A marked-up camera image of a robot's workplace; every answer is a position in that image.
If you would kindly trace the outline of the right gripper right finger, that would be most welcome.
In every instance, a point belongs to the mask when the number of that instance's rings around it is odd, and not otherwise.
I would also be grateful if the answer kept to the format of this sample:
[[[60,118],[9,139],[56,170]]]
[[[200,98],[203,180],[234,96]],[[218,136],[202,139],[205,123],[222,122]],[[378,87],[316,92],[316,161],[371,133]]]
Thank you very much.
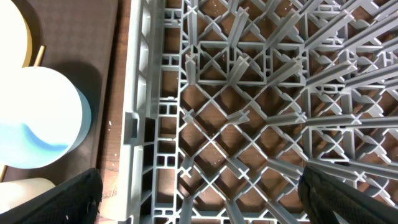
[[[306,166],[298,195],[311,223],[397,223],[397,209],[376,199],[372,185],[361,192],[314,166]]]

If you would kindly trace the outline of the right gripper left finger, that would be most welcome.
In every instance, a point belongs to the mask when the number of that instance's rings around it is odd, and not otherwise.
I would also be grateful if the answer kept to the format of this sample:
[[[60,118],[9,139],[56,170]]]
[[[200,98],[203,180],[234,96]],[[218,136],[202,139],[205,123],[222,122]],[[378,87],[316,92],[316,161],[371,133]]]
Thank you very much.
[[[93,224],[102,199],[100,171],[90,168],[1,214],[1,223]]]

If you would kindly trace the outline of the small pale green cup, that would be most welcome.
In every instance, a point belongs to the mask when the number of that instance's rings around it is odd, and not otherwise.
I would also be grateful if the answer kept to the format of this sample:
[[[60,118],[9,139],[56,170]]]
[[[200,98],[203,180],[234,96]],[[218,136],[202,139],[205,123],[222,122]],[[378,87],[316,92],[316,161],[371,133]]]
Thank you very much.
[[[1,182],[1,213],[17,207],[55,187],[44,178]]]

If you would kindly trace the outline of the light blue bowl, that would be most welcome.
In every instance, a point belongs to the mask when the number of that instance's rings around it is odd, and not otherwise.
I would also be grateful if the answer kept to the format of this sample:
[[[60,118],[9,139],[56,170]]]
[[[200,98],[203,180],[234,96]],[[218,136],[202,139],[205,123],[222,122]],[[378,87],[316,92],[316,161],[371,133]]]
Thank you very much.
[[[1,163],[47,166],[81,144],[91,125],[85,95],[46,67],[1,72]]]

